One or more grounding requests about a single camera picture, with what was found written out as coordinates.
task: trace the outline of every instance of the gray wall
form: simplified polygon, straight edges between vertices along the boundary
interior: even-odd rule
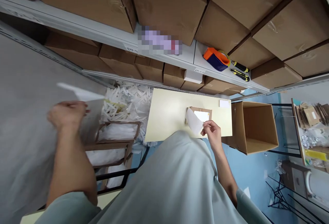
[[[76,99],[56,83],[99,94],[106,88],[2,35],[0,61],[0,223],[19,223],[48,193],[56,131],[46,114],[55,103]],[[102,101],[88,104],[83,141],[94,139]]]

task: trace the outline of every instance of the light green sleeve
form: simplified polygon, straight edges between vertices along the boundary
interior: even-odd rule
[[[53,201],[35,224],[88,224],[100,211],[83,192],[70,192]]]

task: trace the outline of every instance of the shelf label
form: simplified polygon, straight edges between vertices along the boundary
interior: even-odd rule
[[[20,9],[11,7],[9,5],[5,5],[5,4],[1,4],[1,7],[3,7],[6,11],[8,11],[11,15],[14,15],[16,17],[31,21],[31,22],[35,22],[35,23],[39,23],[44,25],[43,22],[41,22],[38,18],[36,18],[34,15],[24,12]]]
[[[202,73],[202,74],[206,72],[205,70],[201,70],[201,69],[199,69],[199,68],[195,68],[194,71],[195,71],[195,72]]]
[[[126,48],[127,51],[130,51],[130,52],[133,52],[133,53],[138,54],[138,49],[136,47],[128,46],[126,44],[123,44],[123,45],[124,45],[124,47]]]

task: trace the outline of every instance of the forearm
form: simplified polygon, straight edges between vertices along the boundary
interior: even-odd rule
[[[96,177],[80,140],[78,128],[58,131],[53,176],[47,206],[56,198],[73,191],[82,191],[97,205]]]
[[[213,149],[213,152],[216,160],[218,181],[226,191],[234,206],[237,207],[236,191],[238,190],[238,186],[232,175],[224,150],[222,146],[220,146],[219,148]]]

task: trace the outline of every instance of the white plastic bag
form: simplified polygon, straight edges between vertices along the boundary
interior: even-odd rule
[[[137,131],[137,124],[112,123],[102,127],[99,131],[98,141],[101,140],[128,140],[134,139]]]
[[[92,150],[86,151],[93,166],[103,166],[116,163],[124,157],[126,149]]]
[[[121,165],[118,165],[118,166],[109,167],[107,173],[115,173],[115,172],[119,172],[119,171],[123,171],[123,170],[127,170],[127,167],[122,163]],[[120,186],[122,184],[123,177],[124,176],[109,178],[109,180],[107,181],[106,187],[113,188],[113,187]]]

